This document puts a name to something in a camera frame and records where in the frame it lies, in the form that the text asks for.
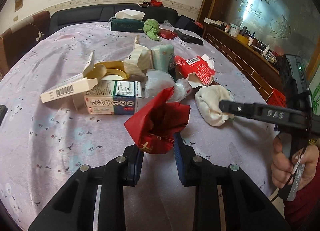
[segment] dark red sleeve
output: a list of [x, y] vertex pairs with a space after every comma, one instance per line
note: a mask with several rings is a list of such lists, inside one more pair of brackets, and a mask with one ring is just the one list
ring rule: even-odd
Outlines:
[[320, 199], [320, 162], [316, 168], [313, 180], [297, 192], [294, 201], [284, 201], [284, 216], [289, 225], [296, 229], [301, 226], [311, 214]]

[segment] person's hand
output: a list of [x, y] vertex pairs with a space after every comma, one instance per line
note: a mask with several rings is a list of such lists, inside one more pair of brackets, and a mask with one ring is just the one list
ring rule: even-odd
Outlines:
[[[295, 155], [292, 156], [292, 162], [286, 158], [282, 153], [282, 143], [278, 137], [273, 140], [273, 152], [272, 152], [272, 182], [278, 188], [283, 188], [287, 183], [290, 173], [293, 170], [293, 165], [298, 161], [296, 158], [302, 150], [298, 151]], [[319, 149], [314, 145], [309, 145], [306, 149], [306, 152], [301, 159], [301, 164], [305, 163], [303, 175], [298, 187], [298, 190], [303, 189], [308, 185], [316, 174], [316, 167], [319, 160]]]

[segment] metal screw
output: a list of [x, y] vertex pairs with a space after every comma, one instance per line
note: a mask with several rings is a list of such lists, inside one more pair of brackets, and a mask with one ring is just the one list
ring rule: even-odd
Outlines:
[[117, 162], [122, 163], [122, 162], [125, 162], [125, 157], [119, 156], [116, 160]]
[[231, 165], [230, 165], [230, 169], [233, 170], [233, 171], [237, 171], [237, 170], [239, 170], [240, 168], [239, 168], [239, 166], [236, 165], [236, 164], [231, 164]]
[[193, 161], [199, 163], [202, 162], [202, 158], [200, 156], [194, 156]]
[[82, 172], [85, 172], [85, 171], [87, 171], [89, 169], [89, 166], [88, 165], [82, 165], [81, 167], [80, 167], [80, 171], [82, 171]]

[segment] red basket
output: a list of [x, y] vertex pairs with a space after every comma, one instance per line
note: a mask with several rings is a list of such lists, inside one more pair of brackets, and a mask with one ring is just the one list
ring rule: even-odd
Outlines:
[[279, 92], [277, 89], [272, 89], [272, 94], [270, 98], [267, 101], [268, 105], [275, 105], [275, 106], [281, 106], [286, 107], [285, 97], [284, 95]]

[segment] rolled green cloth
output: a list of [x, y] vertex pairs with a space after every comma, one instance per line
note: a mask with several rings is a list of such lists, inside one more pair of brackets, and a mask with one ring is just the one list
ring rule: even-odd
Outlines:
[[160, 32], [160, 25], [159, 22], [155, 19], [147, 19], [144, 23], [143, 31], [152, 40], [162, 41], [161, 38], [158, 36], [158, 33]]

